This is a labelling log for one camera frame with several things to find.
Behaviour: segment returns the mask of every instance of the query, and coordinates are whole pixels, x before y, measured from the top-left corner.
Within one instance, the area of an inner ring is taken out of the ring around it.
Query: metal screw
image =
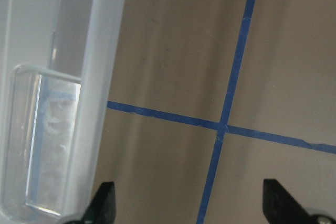
[[[319,224],[331,224],[331,220],[329,220],[327,217],[324,217],[324,216],[318,217],[317,222]]]

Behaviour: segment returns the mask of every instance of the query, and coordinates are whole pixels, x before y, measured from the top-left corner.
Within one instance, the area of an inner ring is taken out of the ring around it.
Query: blue tape
[[[142,107],[127,105],[119,102],[111,102],[108,101],[107,107],[114,110],[129,112],[129,113],[135,113],[138,115],[144,115],[144,116],[150,116],[154,118],[164,119],[168,121],[178,122],[178,123],[184,123],[194,126],[200,126],[211,130],[218,129],[219,123],[203,120],[203,119],[197,119],[192,118],[190,116],[185,115],[177,115],[173,113],[158,111],[158,110],[151,110],[146,109]]]
[[[233,60],[233,65],[231,68],[230,79],[229,79],[229,83],[227,86],[223,110],[222,110],[222,114],[221,114],[220,122],[219,122],[221,126],[219,127],[217,131],[217,137],[216,137],[213,153],[211,156],[209,170],[206,176],[206,182],[205,182],[205,186],[204,186],[204,190],[202,194],[202,199],[201,199],[200,209],[198,211],[196,224],[204,223],[204,218],[206,215],[206,211],[207,211],[207,207],[209,204],[210,195],[211,195],[211,191],[213,188],[214,179],[215,179],[215,175],[217,171],[219,156],[220,156],[220,152],[223,146],[223,139],[227,131],[226,125],[229,120],[233,98],[234,98],[236,87],[237,87],[240,67],[242,65],[241,62],[243,60],[247,35],[248,35],[250,24],[251,24],[251,18],[252,18],[255,1],[256,0],[246,0],[243,20],[241,21],[241,27],[240,27],[240,32],[238,36],[236,52],[235,52],[235,56]]]
[[[262,139],[262,140],[266,140],[270,142],[287,144],[291,146],[297,146],[297,147],[302,147],[306,149],[336,154],[336,146],[333,146],[333,145],[311,144],[299,138],[281,136],[281,135],[271,134],[271,133],[262,132],[262,131],[249,130],[249,129],[240,128],[240,127],[231,126],[231,125],[228,125],[227,127],[228,127],[228,131],[227,131],[228,133],[232,133],[232,134],[236,134],[240,136],[253,137],[253,138],[258,138],[258,139]]]

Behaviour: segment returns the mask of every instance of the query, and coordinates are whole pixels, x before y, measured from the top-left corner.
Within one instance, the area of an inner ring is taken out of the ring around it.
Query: blue painter's tape
[[[164,119],[168,121],[179,122],[179,123],[184,123],[184,124],[189,124],[189,125],[194,125],[194,126],[201,126],[201,127],[212,129],[212,130],[218,129],[218,126],[219,126],[219,123],[208,121],[208,120],[192,118],[190,116],[177,115],[177,114],[158,111],[158,110],[146,109],[146,108],[127,105],[127,104],[123,104],[119,102],[108,101],[107,107],[110,109],[114,109],[114,110],[119,110],[119,111],[124,111],[124,112],[129,112],[129,113],[136,113],[138,115],[152,116],[154,118]]]
[[[228,127],[228,133],[232,133],[236,135],[253,137],[253,138],[258,138],[258,139],[262,139],[262,140],[266,140],[270,142],[288,144],[288,145],[302,147],[306,149],[336,154],[336,146],[333,146],[333,145],[311,144],[299,138],[281,136],[281,135],[271,134],[271,133],[262,132],[262,131],[249,130],[249,129],[240,128],[240,127],[231,126],[231,125],[228,125],[227,127]]]
[[[240,32],[238,36],[238,42],[236,47],[236,52],[233,60],[233,65],[231,68],[230,79],[227,86],[227,91],[225,95],[224,105],[222,114],[220,117],[220,127],[217,131],[217,137],[213,149],[213,153],[211,156],[210,166],[208,170],[208,174],[206,177],[206,182],[202,194],[202,200],[200,204],[200,209],[198,211],[196,224],[203,224],[204,218],[206,215],[207,207],[210,200],[210,195],[212,191],[212,187],[214,184],[214,179],[217,171],[218,161],[220,152],[223,146],[223,139],[227,130],[227,123],[229,120],[233,98],[235,96],[235,91],[238,82],[238,76],[240,72],[240,67],[242,65],[244,50],[246,46],[247,35],[250,28],[252,13],[254,9],[254,4],[256,0],[246,0],[245,11],[243,14],[243,20],[241,21]]]

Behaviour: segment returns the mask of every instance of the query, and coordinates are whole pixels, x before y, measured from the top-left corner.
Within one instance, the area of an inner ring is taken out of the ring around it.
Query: black object
[[[324,215],[309,215],[276,179],[264,179],[263,212],[270,224],[336,224]]]
[[[82,219],[65,224],[113,224],[116,218],[115,203],[114,183],[104,182],[100,185]]]

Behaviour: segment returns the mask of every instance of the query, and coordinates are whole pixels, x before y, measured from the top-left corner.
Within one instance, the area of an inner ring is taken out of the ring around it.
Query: translucent plastic box
[[[0,0],[0,223],[91,196],[124,0]]]

